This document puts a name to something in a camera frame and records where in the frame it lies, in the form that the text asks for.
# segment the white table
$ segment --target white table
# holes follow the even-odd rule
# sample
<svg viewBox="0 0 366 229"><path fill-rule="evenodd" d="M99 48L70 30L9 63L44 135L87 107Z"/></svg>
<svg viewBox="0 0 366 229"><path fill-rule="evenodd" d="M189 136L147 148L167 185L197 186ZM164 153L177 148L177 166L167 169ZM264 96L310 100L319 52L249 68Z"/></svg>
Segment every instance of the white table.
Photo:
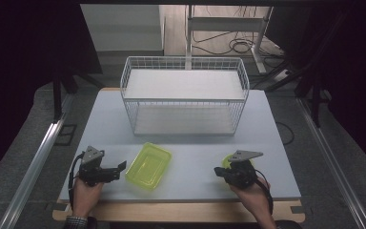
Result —
<svg viewBox="0 0 366 229"><path fill-rule="evenodd" d="M236 196L214 167L237 149L263 152L254 167L272 184L274 200L299 199L300 193L275 126L269 103L262 91L250 91L234 136L135 136L132 133L119 91L101 91L91 111L75 155L89 145L104 150L103 168L116 167L127 160L131 165L145 142L157 144L173 154L157 188L143 190L129 183L121 173L119 180L105 185L101 198L117 202L221 201ZM68 181L60 194L68 200Z"/></svg>
<svg viewBox="0 0 366 229"><path fill-rule="evenodd" d="M104 89L96 98L75 155L92 145L106 151L103 168L115 167L124 160L129 167L148 141L173 153L165 176L150 192L129 183L123 172L119 180L104 186L102 199L93 211L98 220L255 222L224 179L214 174L214 167L236 149L265 154L254 159L254 166L272 184L274 219L305 220L304 213L293 211L302 207L299 190L263 92L250 92L235 136L137 137L132 134L118 89ZM69 202L67 184L66 180L59 203ZM69 204L65 211L52 212L56 220L65 220L69 215Z"/></svg>

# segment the gray floor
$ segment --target gray floor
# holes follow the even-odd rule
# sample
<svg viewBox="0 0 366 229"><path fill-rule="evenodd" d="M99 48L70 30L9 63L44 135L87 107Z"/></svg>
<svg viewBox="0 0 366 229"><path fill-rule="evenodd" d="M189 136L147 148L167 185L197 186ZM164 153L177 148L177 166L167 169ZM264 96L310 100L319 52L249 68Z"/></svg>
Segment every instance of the gray floor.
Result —
<svg viewBox="0 0 366 229"><path fill-rule="evenodd" d="M140 54L159 55L161 53ZM129 55L137 55L137 52L100 53L99 58L104 74L94 75L94 77L107 87L118 87L125 58ZM244 62L248 75L251 75L251 81L259 80L261 76L257 76L252 59L244 58ZM67 125L77 125L74 138L69 146L52 147L15 228L61 228L62 226L62 222L52 219L53 204L68 175L71 161L98 93L98 89L93 85L78 77L75 78L79 90L65 121ZM267 96L275 121L289 126L294 133L294 140L292 140L289 129L282 124L277 124L283 143L292 140L291 143L285 145L285 149L302 195L301 202L306 214L306 220L301 223L301 226L305 229L358 228L296 102L293 93L295 85L296 82L269 93ZM52 109L52 87L49 84L36 91L34 106L29 117L0 163L0 220L51 125ZM336 122L325 104L320 106L320 121L320 130L328 140L340 167L366 210L365 154ZM57 142L67 140L66 136L57 138ZM99 228L109 227L107 222L100 222ZM143 224L139 224L134 225L133 228L145 227ZM231 228L239 228L239 225L232 225Z"/></svg>
<svg viewBox="0 0 366 229"><path fill-rule="evenodd" d="M186 36L185 18L189 13L186 6L163 6L165 12L165 55L184 55L186 53ZM194 6L193 17L246 17L246 18L261 18L267 12L266 7L219 7L219 6ZM256 40L257 32L231 32L222 36L219 34L225 33L224 31L194 31L192 37L193 55L212 55L209 52L222 53L227 52L227 55L243 55L243 53L237 53L230 51L230 41L235 38L247 38L249 40ZM218 36L211 40L202 41L213 36ZM261 47L269 50L270 41L263 39ZM246 51L248 47L239 46L239 51Z"/></svg>

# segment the yellow plastic tray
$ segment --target yellow plastic tray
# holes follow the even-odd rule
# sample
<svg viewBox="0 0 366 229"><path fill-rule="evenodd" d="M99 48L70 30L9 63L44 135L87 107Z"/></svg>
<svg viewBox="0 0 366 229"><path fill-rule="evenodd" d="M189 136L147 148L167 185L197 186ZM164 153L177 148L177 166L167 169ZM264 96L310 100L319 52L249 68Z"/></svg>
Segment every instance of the yellow plastic tray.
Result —
<svg viewBox="0 0 366 229"><path fill-rule="evenodd" d="M161 147L145 143L126 173L126 179L142 188L153 190L162 178L172 154Z"/></svg>

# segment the wrist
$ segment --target wrist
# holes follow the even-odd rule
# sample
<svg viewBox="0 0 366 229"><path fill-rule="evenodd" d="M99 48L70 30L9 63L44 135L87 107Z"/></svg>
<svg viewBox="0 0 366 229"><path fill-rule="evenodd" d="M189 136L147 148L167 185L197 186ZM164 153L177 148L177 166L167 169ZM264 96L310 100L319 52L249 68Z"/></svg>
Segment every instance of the wrist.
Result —
<svg viewBox="0 0 366 229"><path fill-rule="evenodd" d="M67 216L66 225L71 225L71 227L64 228L86 228L86 226L88 225L88 219L75 216Z"/></svg>
<svg viewBox="0 0 366 229"><path fill-rule="evenodd" d="M89 213L80 212L80 211L75 210L72 212L72 216L77 217L77 218L87 219L89 216Z"/></svg>
<svg viewBox="0 0 366 229"><path fill-rule="evenodd" d="M255 217L257 223L262 229L276 229L275 220L272 215L266 215L264 217Z"/></svg>

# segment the wire basket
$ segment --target wire basket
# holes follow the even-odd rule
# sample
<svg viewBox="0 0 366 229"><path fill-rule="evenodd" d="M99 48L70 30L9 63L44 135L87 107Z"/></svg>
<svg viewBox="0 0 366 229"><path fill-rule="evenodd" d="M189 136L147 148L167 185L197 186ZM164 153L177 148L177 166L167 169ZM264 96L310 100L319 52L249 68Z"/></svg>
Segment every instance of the wire basket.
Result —
<svg viewBox="0 0 366 229"><path fill-rule="evenodd" d="M127 58L121 95L135 135L234 135L249 93L240 58Z"/></svg>

